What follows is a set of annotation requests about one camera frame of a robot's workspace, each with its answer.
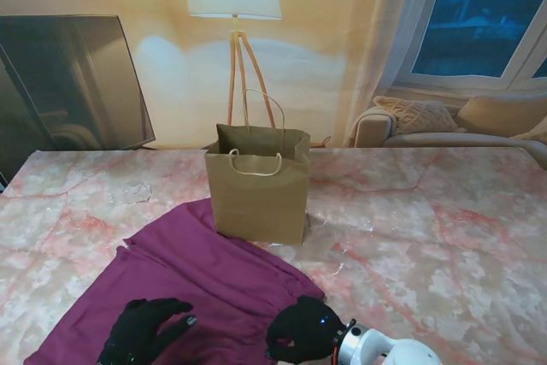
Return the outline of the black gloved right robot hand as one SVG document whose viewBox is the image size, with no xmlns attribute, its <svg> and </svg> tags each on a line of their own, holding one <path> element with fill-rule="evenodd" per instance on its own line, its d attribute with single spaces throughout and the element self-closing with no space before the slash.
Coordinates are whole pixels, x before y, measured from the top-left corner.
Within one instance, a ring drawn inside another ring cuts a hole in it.
<svg viewBox="0 0 547 365">
<path fill-rule="evenodd" d="M 280 311 L 268 327 L 266 356 L 292 364 L 327 358 L 345 329 L 321 299 L 302 295 Z"/>
</svg>

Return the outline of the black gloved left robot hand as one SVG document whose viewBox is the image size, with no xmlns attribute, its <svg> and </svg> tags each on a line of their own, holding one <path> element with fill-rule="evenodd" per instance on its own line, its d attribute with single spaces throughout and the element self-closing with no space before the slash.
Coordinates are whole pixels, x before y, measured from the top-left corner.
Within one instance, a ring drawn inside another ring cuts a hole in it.
<svg viewBox="0 0 547 365">
<path fill-rule="evenodd" d="M 98 364 L 151 364 L 197 321 L 193 305 L 177 298 L 127 303 L 112 326 Z"/>
</svg>

